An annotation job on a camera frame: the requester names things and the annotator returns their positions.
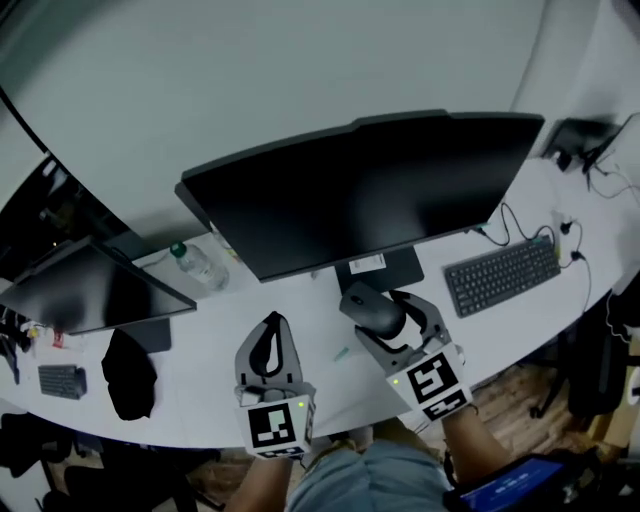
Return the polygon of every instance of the black cloth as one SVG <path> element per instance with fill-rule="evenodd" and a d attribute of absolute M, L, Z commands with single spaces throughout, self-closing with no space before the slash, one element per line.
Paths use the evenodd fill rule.
<path fill-rule="evenodd" d="M 73 431 L 32 414 L 3 414 L 0 466 L 18 478 L 39 460 L 61 462 L 69 456 Z"/>
<path fill-rule="evenodd" d="M 155 401 L 153 386 L 158 376 L 145 351 L 120 329 L 111 337 L 102 360 L 102 373 L 121 419 L 137 420 L 151 415 Z"/>

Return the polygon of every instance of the water bottle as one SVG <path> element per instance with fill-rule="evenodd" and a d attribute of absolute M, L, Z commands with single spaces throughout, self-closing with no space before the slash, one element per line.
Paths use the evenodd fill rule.
<path fill-rule="evenodd" d="M 220 261 L 209 258 L 199 247 L 176 242 L 169 249 L 180 270 L 200 281 L 209 290 L 219 292 L 229 283 L 229 271 Z"/>

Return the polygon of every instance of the black monitor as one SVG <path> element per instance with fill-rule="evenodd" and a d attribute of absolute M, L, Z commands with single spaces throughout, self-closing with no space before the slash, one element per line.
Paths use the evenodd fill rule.
<path fill-rule="evenodd" d="M 0 294 L 0 304 L 68 334 L 161 320 L 196 309 L 194 301 L 91 237 L 62 247 L 19 276 Z M 142 341 L 143 346 L 158 344 L 157 339 Z"/>
<path fill-rule="evenodd" d="M 359 119 L 186 171 L 176 193 L 260 281 L 332 265 L 345 277 L 345 263 L 378 253 L 406 274 L 417 257 L 399 250 L 489 219 L 543 122 L 445 111 Z"/>

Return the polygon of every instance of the small keyboard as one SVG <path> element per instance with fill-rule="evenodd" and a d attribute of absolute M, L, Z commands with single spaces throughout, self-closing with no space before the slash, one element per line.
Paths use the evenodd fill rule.
<path fill-rule="evenodd" d="M 445 267 L 459 317 L 478 313 L 526 292 L 560 273 L 548 236 L 526 240 Z"/>
<path fill-rule="evenodd" d="M 84 370 L 72 364 L 38 366 L 38 376 L 43 395 L 79 400 L 87 392 Z"/>

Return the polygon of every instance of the desk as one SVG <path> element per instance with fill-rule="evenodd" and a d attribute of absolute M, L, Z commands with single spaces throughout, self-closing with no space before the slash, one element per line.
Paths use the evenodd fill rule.
<path fill-rule="evenodd" d="M 611 189 L 619 183 L 611 182 Z M 605 185 L 600 190 L 607 192 Z M 509 189 L 506 200 L 531 235 L 551 223 L 557 210 L 580 220 L 584 228 L 581 252 L 592 270 L 589 304 L 618 281 L 636 252 L 640 210 L 631 194 L 605 200 L 589 194 L 580 173 L 560 173 L 544 160 L 528 160 Z M 507 217 L 512 240 L 520 239 Z M 486 231 L 504 239 L 499 213 Z M 577 244 L 578 230 L 561 239 L 562 263 Z M 210 243 L 205 235 L 198 243 Z M 474 385 L 520 360 L 566 328 L 582 313 L 587 297 L 583 262 L 526 293 L 487 311 L 459 319 L 447 291 L 442 267 L 495 249 L 475 234 L 456 234 L 416 246 L 425 279 L 404 288 L 433 302 L 453 341 L 464 348 L 466 378 Z M 305 380 L 318 390 L 316 436 L 348 430 L 406 412 L 406 406 L 383 379 L 382 371 L 353 333 L 353 323 L 338 311 L 340 291 L 333 269 L 313 280 L 309 274 L 259 284 L 242 265 L 232 263 L 229 289 L 200 300 L 196 313 L 172 318 L 173 348 L 151 356 L 158 373 L 156 404 L 151 418 L 121 421 L 113 410 L 100 361 L 111 332 L 86 335 L 82 351 L 36 345 L 20 354 L 23 383 L 15 386 L 0 362 L 0 396 L 33 414 L 68 427 L 124 441 L 176 447 L 240 446 L 233 409 L 237 402 L 234 357 L 251 329 L 271 311 L 289 321 Z M 139 264 L 153 261 L 149 257 Z M 148 272 L 197 296 L 199 285 L 176 270 L 167 258 Z M 344 348 L 347 355 L 334 361 Z M 75 363 L 87 370 L 88 393 L 79 401 L 40 394 L 37 366 Z"/>

